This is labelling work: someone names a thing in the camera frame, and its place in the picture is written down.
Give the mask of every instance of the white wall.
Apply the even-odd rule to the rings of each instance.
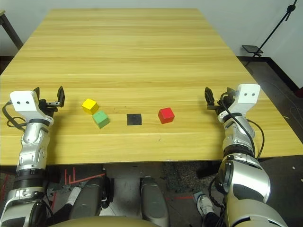
[[[198,8],[236,55],[251,56],[241,49],[241,45],[260,45],[292,2],[293,0],[0,0],[0,9],[6,10],[11,24],[25,42],[53,8]],[[292,16],[294,14],[301,18],[303,16],[302,11],[297,9]],[[288,22],[286,24],[282,24],[283,29],[289,30],[293,26]],[[273,37],[275,43],[285,39],[285,33],[278,32]],[[284,65],[291,64],[288,62],[289,57],[279,57],[284,54],[276,49],[275,45],[266,45],[263,56],[275,56],[284,69]],[[16,52],[14,44],[0,28],[0,55],[14,55]],[[288,71],[291,78],[293,74],[292,70]],[[294,81],[298,86],[300,82],[303,83],[303,79]]]
[[[303,1],[297,1],[296,9],[277,34],[268,42],[271,58],[298,86],[303,87]]]

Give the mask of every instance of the wood grain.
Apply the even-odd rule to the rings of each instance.
[[[64,87],[48,164],[220,159],[224,130],[206,110],[204,88],[218,99],[227,87],[255,83],[196,9],[53,10],[0,79],[1,106],[14,90],[40,87],[41,97],[53,101]],[[109,115],[103,129],[82,110],[87,98]],[[165,107],[176,117],[161,125],[157,114]],[[129,113],[142,114],[143,124],[127,126]],[[3,117],[1,164],[14,165],[22,132]],[[247,117],[264,129],[263,157],[302,154],[263,91]]]

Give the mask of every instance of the robot forearm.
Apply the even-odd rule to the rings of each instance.
[[[45,196],[45,167],[47,146],[50,140],[49,126],[53,124],[53,113],[57,111],[54,103],[44,99],[39,100],[39,89],[34,91],[15,91],[10,94],[15,110],[25,117],[26,129],[14,121],[14,118],[3,112],[16,128],[23,130],[21,138],[22,149],[16,169],[13,190],[8,194],[3,209],[0,226],[41,226],[46,219]],[[63,107],[64,91],[58,90],[56,106]]]
[[[254,158],[255,132],[245,118],[257,102],[259,90],[259,85],[245,84],[239,85],[237,91],[228,88],[226,97],[215,106],[211,90],[205,89],[208,109],[216,111],[225,129],[223,160],[215,186],[224,194],[224,221],[228,227],[287,226],[281,216],[265,204],[270,194],[270,179]]]

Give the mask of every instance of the cube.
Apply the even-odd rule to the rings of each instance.
[[[109,123],[108,116],[102,110],[96,112],[93,115],[93,119],[100,129]]]
[[[82,103],[82,107],[85,112],[91,115],[93,115],[99,109],[98,104],[94,100],[91,100],[90,98],[88,98],[87,100],[85,100],[84,103]]]
[[[172,122],[175,118],[173,111],[169,107],[160,109],[158,116],[162,124]]]

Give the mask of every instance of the black cable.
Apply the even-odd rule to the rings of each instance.
[[[225,106],[224,102],[223,102],[223,96],[224,95],[228,95],[227,92],[224,92],[221,97],[220,97],[220,101],[222,106],[224,107],[224,109],[226,110],[226,112],[234,119],[234,121],[243,129],[243,131],[247,134],[248,138],[250,139],[251,142],[251,146],[252,146],[252,152],[254,154],[254,156],[256,155],[256,151],[255,151],[255,144],[254,141],[252,140],[251,135],[247,132],[247,130],[244,128],[244,126],[231,114],[231,112],[227,109],[227,107]]]
[[[25,132],[25,129],[24,128],[22,128],[22,126],[24,126],[23,124],[18,124],[15,120],[14,120],[14,118],[16,118],[16,117],[11,117],[10,115],[9,115],[9,113],[7,112],[7,110],[6,110],[6,107],[8,106],[8,105],[12,105],[13,103],[12,103],[12,101],[11,100],[9,100],[4,106],[3,106],[3,108],[2,108],[2,112],[3,112],[3,114],[4,114],[4,116],[8,119],[8,122],[7,122],[7,125],[9,126],[9,127],[16,127],[17,129],[19,129],[19,130],[21,130],[21,131],[23,131],[23,132]]]
[[[212,196],[212,185],[213,185],[215,179],[216,179],[216,177],[213,178],[213,180],[209,183],[209,186],[208,186],[209,198],[210,198],[210,200],[213,202],[213,204],[214,204],[215,206],[223,208],[223,206],[222,206],[221,204],[219,204],[219,203],[217,202],[217,200],[215,200],[214,197]]]
[[[49,207],[48,211],[49,211],[49,213],[51,214],[52,221],[53,221],[53,224],[54,224],[53,211],[52,211],[52,209],[51,209],[51,202],[50,202],[50,200],[49,200],[49,198],[48,198],[48,195],[47,195],[48,184],[49,184],[49,181],[47,181],[47,184],[46,184],[46,186],[45,186],[45,196],[46,196],[46,199],[47,199],[48,204],[49,204],[49,206],[48,206],[48,207]]]
[[[52,216],[53,224],[54,224],[53,212],[52,212],[51,207],[50,207],[44,200],[41,200],[41,202],[46,206],[46,208],[47,208],[48,211],[50,212],[50,214],[51,214],[51,216]]]
[[[21,127],[27,125],[26,121],[25,121],[22,117],[12,117],[12,119],[21,119],[21,120],[23,120],[24,123],[18,124],[18,125],[20,125]],[[6,125],[9,126],[9,127],[11,127],[11,128],[15,128],[15,125],[11,125],[11,124],[9,124],[9,123],[10,123],[10,121],[7,121],[7,122],[6,122]]]
[[[255,122],[253,122],[253,121],[251,121],[249,119],[247,119],[247,121],[250,122],[250,123],[253,123],[254,125],[256,125],[260,129],[261,134],[262,134],[262,146],[261,146],[260,151],[259,151],[258,156],[257,156],[257,160],[258,160],[260,158],[261,154],[262,154],[264,143],[265,143],[264,132],[263,132],[262,128],[257,123],[255,123]]]

